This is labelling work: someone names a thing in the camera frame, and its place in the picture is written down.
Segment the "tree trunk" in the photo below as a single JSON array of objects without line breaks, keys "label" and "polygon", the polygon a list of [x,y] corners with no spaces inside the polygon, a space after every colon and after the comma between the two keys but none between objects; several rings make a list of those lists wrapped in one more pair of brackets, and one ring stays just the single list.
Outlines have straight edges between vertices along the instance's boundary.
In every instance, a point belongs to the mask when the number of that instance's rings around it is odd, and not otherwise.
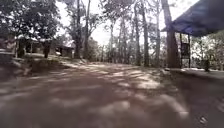
[{"label": "tree trunk", "polygon": [[140,44],[139,44],[139,24],[138,24],[138,12],[137,5],[134,7],[135,11],[135,31],[136,31],[136,65],[141,65],[141,53],[140,53]]},{"label": "tree trunk", "polygon": [[90,13],[90,2],[88,2],[87,14],[86,14],[86,27],[85,27],[85,42],[84,42],[84,59],[89,59],[89,13]]},{"label": "tree trunk", "polygon": [[123,25],[123,20],[120,24],[120,32],[119,32],[119,37],[118,37],[118,39],[119,39],[119,41],[118,41],[118,63],[122,63],[122,45],[121,45],[122,25]]},{"label": "tree trunk", "polygon": [[80,0],[77,0],[77,35],[76,35],[76,47],[74,57],[80,59],[81,50],[81,24],[80,24]]},{"label": "tree trunk", "polygon": [[167,32],[167,63],[168,68],[180,68],[180,58],[178,53],[177,41],[175,37],[175,32],[172,28],[171,22],[172,17],[170,14],[170,8],[167,0],[161,0],[162,8],[164,11],[165,24],[169,28]]},{"label": "tree trunk", "polygon": [[143,19],[143,29],[144,29],[144,66],[149,67],[149,42],[148,42],[148,25],[145,17],[145,7],[144,3],[141,3],[142,19]]},{"label": "tree trunk", "polygon": [[156,2],[156,67],[160,67],[160,44],[161,44],[161,39],[160,39],[160,30],[159,30],[159,14],[160,14],[160,3],[159,0]]}]

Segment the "forest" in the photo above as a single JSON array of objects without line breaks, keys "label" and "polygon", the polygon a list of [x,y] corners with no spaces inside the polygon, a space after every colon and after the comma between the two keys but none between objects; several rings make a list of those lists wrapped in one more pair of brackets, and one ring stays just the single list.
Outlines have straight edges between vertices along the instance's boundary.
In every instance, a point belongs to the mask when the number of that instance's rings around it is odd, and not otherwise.
[{"label": "forest", "polygon": [[[100,13],[91,12],[96,0],[2,0],[0,5],[1,40],[16,42],[15,54],[35,53],[33,41],[38,42],[45,57],[52,44],[72,42],[73,58],[110,63],[133,64],[144,67],[179,68],[180,35],[165,34],[161,21],[172,21],[170,8],[177,5],[168,0],[97,0]],[[70,24],[64,26],[58,2],[66,4]],[[110,40],[103,45],[94,40],[92,33],[104,26]],[[63,29],[68,36],[59,35]],[[221,31],[207,37],[191,37],[191,67],[203,68],[210,60],[211,68],[223,70],[223,38]],[[187,67],[183,60],[182,67]]]}]

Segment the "post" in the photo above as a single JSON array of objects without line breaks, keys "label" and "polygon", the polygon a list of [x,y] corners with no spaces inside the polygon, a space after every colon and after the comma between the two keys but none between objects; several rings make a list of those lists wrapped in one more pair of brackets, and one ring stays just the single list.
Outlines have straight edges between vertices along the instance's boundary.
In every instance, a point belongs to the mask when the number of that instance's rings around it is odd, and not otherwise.
[{"label": "post", "polygon": [[180,67],[182,68],[183,62],[182,62],[182,34],[180,33]]},{"label": "post", "polygon": [[188,34],[188,43],[189,43],[189,68],[191,68],[191,37]]}]

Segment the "paved road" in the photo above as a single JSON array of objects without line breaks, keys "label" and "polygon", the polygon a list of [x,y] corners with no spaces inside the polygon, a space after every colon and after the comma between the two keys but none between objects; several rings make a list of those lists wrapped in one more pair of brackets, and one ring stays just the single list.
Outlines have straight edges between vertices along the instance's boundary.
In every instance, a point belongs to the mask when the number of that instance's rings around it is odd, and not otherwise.
[{"label": "paved road", "polygon": [[1,82],[0,127],[223,128],[218,85],[133,66],[75,66]]}]

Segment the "path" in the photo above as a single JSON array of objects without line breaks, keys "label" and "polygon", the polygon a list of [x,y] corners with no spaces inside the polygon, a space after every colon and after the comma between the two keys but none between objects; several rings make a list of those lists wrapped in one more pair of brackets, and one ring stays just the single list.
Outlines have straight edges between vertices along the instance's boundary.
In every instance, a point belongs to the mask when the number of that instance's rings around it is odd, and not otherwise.
[{"label": "path", "polygon": [[224,127],[218,108],[222,101],[213,103],[224,96],[223,87],[210,91],[204,80],[175,74],[172,78],[159,70],[90,64],[4,81],[0,83],[0,127]]}]

